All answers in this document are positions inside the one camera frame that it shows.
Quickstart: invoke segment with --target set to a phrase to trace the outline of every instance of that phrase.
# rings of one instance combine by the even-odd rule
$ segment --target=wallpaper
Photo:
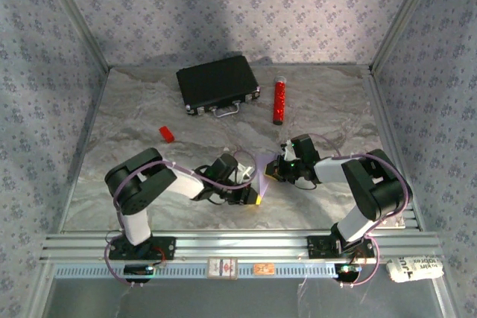
[[[58,0],[0,7],[0,317],[20,317],[103,77]]]
[[[379,82],[426,228],[477,317],[477,0],[422,0]]]
[[[369,64],[402,0],[75,0],[111,66]]]

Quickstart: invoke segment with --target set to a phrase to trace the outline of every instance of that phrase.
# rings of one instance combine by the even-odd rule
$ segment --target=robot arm
[[[126,162],[109,171],[104,181],[113,196],[121,183],[134,171],[152,162],[162,161],[159,152],[149,148],[137,154]],[[234,186],[250,178],[250,167],[237,163],[230,154],[222,154],[206,170],[196,173],[214,182]],[[237,180],[230,179],[236,173]],[[147,207],[164,191],[182,194],[194,201],[209,200],[213,194],[225,199],[229,204],[258,204],[259,196],[247,185],[243,188],[228,191],[216,188],[197,177],[185,174],[164,164],[155,165],[141,171],[126,183],[115,203],[118,220],[124,230],[127,240],[133,246],[138,246],[148,240],[152,234],[148,225]]]
[[[356,206],[331,229],[338,255],[360,244],[380,220],[405,204],[401,182],[388,167],[394,168],[382,150],[373,150],[359,159],[321,159],[306,134],[287,141],[282,149],[284,154],[267,165],[268,176],[292,184],[303,177],[314,184],[345,182],[350,186]],[[411,189],[404,183],[410,199]]]

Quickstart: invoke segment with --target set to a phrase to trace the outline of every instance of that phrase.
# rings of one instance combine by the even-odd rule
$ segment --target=label
[[[209,258],[207,260],[207,278],[237,279],[237,258]]]
[[[255,276],[272,276],[275,274],[274,264],[254,264],[253,274]]]

